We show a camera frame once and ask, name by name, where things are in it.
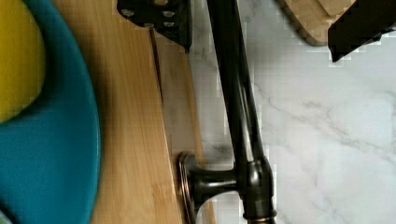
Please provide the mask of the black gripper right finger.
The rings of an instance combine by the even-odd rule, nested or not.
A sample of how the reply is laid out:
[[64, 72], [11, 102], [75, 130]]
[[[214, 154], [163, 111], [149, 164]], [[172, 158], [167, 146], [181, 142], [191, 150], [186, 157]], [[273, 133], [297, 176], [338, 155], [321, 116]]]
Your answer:
[[356, 0], [328, 30], [332, 61], [395, 31], [396, 0]]

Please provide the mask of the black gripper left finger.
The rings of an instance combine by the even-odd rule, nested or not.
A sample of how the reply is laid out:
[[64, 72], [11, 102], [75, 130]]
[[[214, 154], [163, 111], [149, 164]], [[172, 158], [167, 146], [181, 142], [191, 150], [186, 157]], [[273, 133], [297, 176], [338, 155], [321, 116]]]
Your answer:
[[117, 0], [117, 11], [133, 24], [154, 29], [190, 51], [191, 0]]

